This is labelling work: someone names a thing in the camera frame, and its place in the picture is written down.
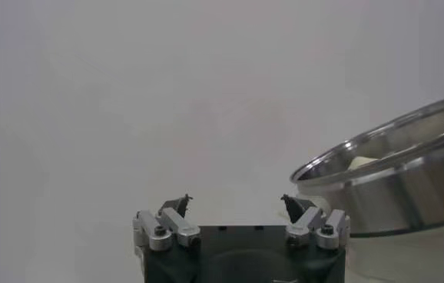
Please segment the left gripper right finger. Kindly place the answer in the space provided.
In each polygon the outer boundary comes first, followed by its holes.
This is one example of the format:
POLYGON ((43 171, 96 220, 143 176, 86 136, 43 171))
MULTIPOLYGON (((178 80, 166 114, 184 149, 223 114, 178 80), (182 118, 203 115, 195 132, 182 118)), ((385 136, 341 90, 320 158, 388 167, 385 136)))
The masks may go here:
POLYGON ((350 239, 350 217, 339 209, 329 210, 312 200, 283 195, 290 223, 285 227, 286 243, 302 248, 315 241, 325 250, 345 248, 350 239))

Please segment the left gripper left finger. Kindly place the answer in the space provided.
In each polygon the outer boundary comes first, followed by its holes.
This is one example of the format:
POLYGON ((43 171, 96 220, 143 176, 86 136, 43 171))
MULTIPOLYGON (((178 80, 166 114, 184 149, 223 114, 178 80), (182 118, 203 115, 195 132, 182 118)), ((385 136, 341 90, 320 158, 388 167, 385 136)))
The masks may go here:
POLYGON ((201 242, 201 229, 185 219, 187 206, 192 199, 185 194, 168 200, 154 214, 140 210, 132 220, 134 247, 151 251, 168 251, 176 242, 193 248, 201 242))

